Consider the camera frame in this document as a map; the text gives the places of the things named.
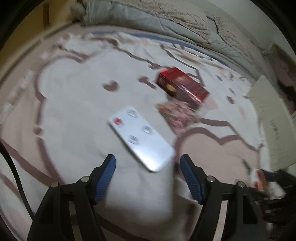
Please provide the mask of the white remote control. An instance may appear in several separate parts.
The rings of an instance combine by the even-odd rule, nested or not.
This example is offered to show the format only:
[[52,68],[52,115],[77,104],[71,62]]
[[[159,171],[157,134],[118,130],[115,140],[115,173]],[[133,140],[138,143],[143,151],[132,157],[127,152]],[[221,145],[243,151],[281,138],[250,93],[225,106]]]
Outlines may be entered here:
[[172,146],[132,106],[112,114],[108,123],[151,172],[160,171],[175,155]]

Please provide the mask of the left beige quilted blanket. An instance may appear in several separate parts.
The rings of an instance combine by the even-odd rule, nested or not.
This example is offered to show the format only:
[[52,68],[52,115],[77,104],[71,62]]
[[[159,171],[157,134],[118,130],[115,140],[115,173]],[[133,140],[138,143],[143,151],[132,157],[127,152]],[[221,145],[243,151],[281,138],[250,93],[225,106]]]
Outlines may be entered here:
[[145,11],[159,18],[173,21],[199,35],[204,43],[211,43],[210,26],[206,13],[186,1],[125,0],[117,3]]

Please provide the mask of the red cigarette pack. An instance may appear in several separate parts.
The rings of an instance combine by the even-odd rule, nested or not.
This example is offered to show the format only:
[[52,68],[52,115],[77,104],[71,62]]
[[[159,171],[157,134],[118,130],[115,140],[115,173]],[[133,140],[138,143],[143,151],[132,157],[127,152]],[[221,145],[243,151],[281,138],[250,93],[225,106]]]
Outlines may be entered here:
[[200,83],[176,67],[161,71],[156,84],[170,97],[185,102],[193,110],[209,96],[209,92]]

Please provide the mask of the bag of pink snacks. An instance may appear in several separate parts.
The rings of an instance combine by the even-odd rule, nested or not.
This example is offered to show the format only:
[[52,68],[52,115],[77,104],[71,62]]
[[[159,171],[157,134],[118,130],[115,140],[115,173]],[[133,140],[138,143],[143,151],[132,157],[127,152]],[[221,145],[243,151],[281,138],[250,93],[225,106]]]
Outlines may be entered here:
[[170,100],[158,103],[156,108],[176,136],[200,121],[199,115],[183,101]]

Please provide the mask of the cartoon bear blanket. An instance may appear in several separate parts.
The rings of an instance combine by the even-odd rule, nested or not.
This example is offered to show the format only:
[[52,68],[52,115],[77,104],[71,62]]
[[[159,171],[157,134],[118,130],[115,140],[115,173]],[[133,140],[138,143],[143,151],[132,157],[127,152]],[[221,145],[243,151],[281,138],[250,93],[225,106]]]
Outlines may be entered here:
[[188,240],[200,206],[179,171],[188,154],[219,181],[248,182],[268,161],[251,83],[181,45],[123,32],[61,38],[1,89],[1,142],[33,212],[108,154],[116,168],[95,206],[109,240]]

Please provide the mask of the orange white scissors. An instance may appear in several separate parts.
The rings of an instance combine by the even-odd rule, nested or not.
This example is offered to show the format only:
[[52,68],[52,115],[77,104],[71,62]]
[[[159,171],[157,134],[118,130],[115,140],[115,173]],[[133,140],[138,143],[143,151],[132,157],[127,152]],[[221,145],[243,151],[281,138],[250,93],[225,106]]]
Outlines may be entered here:
[[264,191],[266,189],[266,179],[261,169],[252,169],[249,175],[249,185],[258,191]]

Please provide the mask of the right beige quilted blanket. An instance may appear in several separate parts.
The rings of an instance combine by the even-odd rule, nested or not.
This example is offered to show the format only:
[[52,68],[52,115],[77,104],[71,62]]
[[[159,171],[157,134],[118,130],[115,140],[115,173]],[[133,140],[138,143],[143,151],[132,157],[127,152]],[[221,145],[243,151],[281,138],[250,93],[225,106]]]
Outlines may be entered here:
[[265,67],[265,61],[260,50],[233,23],[221,16],[215,16],[214,21],[217,32],[224,42],[254,63],[258,68]]

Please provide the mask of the beige quilted blanket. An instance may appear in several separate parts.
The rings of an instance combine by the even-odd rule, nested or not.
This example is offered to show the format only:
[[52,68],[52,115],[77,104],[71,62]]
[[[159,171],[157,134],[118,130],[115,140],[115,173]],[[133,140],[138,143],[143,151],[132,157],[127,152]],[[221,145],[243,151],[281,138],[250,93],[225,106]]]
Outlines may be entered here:
[[204,43],[211,43],[210,26],[206,13],[186,1],[125,0],[117,3],[145,11],[159,18],[173,21],[199,35]]
[[265,67],[265,61],[260,50],[233,23],[221,16],[215,16],[214,21],[217,32],[224,42],[254,63],[258,68]]

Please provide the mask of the grey folded duvet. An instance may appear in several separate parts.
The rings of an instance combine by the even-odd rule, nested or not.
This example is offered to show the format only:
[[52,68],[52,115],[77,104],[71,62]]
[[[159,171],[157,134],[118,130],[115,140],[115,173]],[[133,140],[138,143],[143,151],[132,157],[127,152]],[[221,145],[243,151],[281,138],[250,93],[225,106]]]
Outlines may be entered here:
[[254,78],[268,73],[265,60],[265,67],[258,68],[221,39],[217,32],[214,16],[209,17],[206,14],[211,33],[211,43],[207,44],[199,35],[173,21],[159,18],[145,11],[117,3],[117,1],[85,1],[72,5],[70,11],[74,19],[81,21],[86,26],[116,25],[170,36],[223,55],[243,67]]

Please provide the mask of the wooden side shelf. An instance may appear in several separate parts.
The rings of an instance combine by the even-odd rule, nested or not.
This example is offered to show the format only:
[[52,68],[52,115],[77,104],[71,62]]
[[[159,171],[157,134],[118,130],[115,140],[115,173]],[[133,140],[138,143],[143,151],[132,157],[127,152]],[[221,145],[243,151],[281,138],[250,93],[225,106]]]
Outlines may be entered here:
[[77,1],[41,1],[18,24],[1,49],[1,78],[42,36],[72,22],[70,6]]

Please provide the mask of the white cardboard box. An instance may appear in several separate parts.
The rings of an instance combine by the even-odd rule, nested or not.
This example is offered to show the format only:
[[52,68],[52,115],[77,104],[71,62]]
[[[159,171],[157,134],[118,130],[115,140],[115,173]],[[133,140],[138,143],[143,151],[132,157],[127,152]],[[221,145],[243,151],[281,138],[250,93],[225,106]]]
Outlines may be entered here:
[[295,125],[278,92],[261,75],[247,97],[263,125],[271,169],[277,171],[295,164]]

